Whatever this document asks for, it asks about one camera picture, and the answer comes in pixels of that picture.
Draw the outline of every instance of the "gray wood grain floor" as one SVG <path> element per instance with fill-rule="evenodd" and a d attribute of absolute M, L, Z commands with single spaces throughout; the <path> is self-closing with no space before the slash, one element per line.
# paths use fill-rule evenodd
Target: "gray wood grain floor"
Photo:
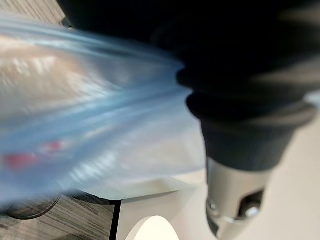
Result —
<path fill-rule="evenodd" d="M 0 10 L 51 24 L 61 24 L 64 17 L 55 0 L 0 0 Z M 0 218 L 0 240 L 108 240 L 113 214 L 113 205 L 62 196 L 39 218 Z"/>
<path fill-rule="evenodd" d="M 60 24 L 64 17 L 56 0 L 0 0 L 0 9 L 51 24 Z"/>

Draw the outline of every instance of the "white table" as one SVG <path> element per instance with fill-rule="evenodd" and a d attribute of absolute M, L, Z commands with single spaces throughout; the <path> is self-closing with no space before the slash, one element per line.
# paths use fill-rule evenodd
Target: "white table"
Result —
<path fill-rule="evenodd" d="M 122 202 L 117 240 L 141 219 L 160 215 L 180 240 L 214 240 L 207 225 L 207 187 Z M 236 240 L 320 239 L 320 118 L 300 130 L 273 175 L 262 213 Z"/>

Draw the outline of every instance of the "plastic bag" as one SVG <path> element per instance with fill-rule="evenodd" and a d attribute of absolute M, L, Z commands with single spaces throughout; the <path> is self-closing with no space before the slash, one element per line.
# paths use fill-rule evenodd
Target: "plastic bag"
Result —
<path fill-rule="evenodd" d="M 169 54 L 3 14 L 0 45 L 0 202 L 204 168 Z"/>

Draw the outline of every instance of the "blue plastic bag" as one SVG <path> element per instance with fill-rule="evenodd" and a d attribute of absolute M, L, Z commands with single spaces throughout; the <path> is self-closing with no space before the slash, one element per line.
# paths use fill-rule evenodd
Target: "blue plastic bag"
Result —
<path fill-rule="evenodd" d="M 169 54 L 7 15 L 0 45 L 0 202 L 204 168 Z"/>

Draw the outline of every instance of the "silver metal part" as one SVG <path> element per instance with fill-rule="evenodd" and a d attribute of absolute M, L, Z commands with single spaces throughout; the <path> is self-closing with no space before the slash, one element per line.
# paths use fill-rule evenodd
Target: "silver metal part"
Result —
<path fill-rule="evenodd" d="M 207 216 L 218 239 L 230 240 L 258 215 L 272 170 L 242 171 L 208 159 Z"/>

